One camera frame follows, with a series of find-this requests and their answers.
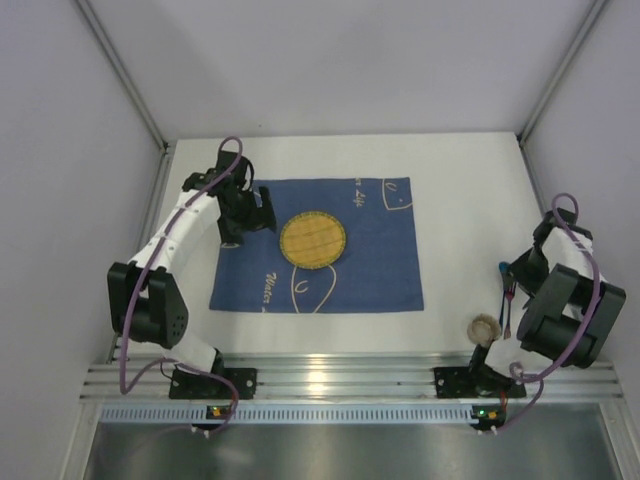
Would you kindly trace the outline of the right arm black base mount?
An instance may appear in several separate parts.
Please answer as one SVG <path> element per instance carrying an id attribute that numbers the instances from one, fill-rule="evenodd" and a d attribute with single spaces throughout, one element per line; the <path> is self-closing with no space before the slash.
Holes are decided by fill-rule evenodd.
<path id="1" fill-rule="evenodd" d="M 468 366 L 436 367 L 434 369 L 436 396 L 439 399 L 523 399 L 526 389 L 488 367 L 472 371 Z"/>

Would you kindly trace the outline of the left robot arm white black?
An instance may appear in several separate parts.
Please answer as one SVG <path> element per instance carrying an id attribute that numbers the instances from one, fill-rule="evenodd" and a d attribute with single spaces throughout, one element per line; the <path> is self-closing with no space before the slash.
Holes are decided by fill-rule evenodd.
<path id="1" fill-rule="evenodd" d="M 270 193 L 253 186 L 254 167 L 240 151 L 220 150 L 216 164 L 183 182 L 167 219 L 145 246 L 107 273 L 113 330 L 125 343 L 150 343 L 191 371 L 214 372 L 219 351 L 202 340 L 178 276 L 210 230 L 222 246 L 239 247 L 245 234 L 277 227 Z"/>

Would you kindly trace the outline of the small beige round cup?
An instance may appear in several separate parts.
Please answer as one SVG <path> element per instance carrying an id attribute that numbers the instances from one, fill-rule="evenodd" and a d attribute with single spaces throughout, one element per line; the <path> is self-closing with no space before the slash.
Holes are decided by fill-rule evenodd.
<path id="1" fill-rule="evenodd" d="M 488 348 L 501 337 L 501 326 L 498 320 L 489 314 L 475 316 L 467 327 L 467 336 L 475 344 Z"/>

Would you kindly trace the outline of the blue placemat cloth gold pattern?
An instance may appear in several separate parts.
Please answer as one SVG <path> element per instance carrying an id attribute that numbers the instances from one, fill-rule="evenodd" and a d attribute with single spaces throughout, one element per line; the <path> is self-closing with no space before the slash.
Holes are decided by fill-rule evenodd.
<path id="1" fill-rule="evenodd" d="M 262 180 L 275 231 L 221 246 L 212 311 L 371 314 L 421 311 L 411 181 Z"/>

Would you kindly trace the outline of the iridescent purple fork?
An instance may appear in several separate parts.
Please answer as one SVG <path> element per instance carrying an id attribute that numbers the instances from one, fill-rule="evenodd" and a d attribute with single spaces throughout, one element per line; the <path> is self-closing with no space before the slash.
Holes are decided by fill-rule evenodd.
<path id="1" fill-rule="evenodd" d="M 506 305 L 506 313 L 503 315 L 503 339 L 508 340 L 511 338 L 511 311 L 512 302 L 515 297 L 516 286 L 512 285 L 504 293 L 504 301 Z"/>

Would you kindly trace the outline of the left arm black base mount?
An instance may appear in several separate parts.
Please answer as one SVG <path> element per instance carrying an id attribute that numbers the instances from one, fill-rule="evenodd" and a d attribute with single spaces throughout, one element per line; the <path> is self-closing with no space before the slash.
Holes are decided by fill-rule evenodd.
<path id="1" fill-rule="evenodd" d="M 224 368 L 222 377 L 237 390 L 240 400 L 251 400 L 256 392 L 258 371 L 255 368 Z M 219 380 L 188 373 L 179 368 L 171 376 L 169 398 L 172 400 L 230 400 L 232 391 Z"/>

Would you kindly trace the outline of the yellow woven round coaster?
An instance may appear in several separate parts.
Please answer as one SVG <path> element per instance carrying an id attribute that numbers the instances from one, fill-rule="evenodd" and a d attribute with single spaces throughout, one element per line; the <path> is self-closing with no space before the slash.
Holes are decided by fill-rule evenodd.
<path id="1" fill-rule="evenodd" d="M 317 270 L 338 260 L 347 244 L 346 230 L 322 211 L 302 212 L 284 225 L 279 247 L 284 258 L 300 269 Z"/>

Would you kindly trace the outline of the blue handled cutlery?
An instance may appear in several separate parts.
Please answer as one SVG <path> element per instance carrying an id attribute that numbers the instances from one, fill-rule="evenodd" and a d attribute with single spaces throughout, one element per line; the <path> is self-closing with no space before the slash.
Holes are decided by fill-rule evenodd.
<path id="1" fill-rule="evenodd" d="M 501 276 L 502 282 L 502 299 L 501 299 L 501 308 L 499 314 L 499 326 L 503 327 L 504 325 L 504 312 L 505 312 L 505 304 L 506 304 L 506 294 L 509 289 L 509 273 L 508 273 L 509 264 L 506 261 L 501 261 L 498 264 L 499 273 Z"/>

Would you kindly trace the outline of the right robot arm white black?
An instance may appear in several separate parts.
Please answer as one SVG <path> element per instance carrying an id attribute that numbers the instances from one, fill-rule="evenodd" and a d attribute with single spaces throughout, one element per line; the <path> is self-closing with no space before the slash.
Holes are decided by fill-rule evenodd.
<path id="1" fill-rule="evenodd" d="M 509 385 L 559 368 L 587 369 L 598 358 L 626 292 L 604 278 L 593 235 L 577 220 L 577 211 L 547 212 L 532 246 L 500 263 L 499 332 L 474 350 L 470 369 L 477 378 Z"/>

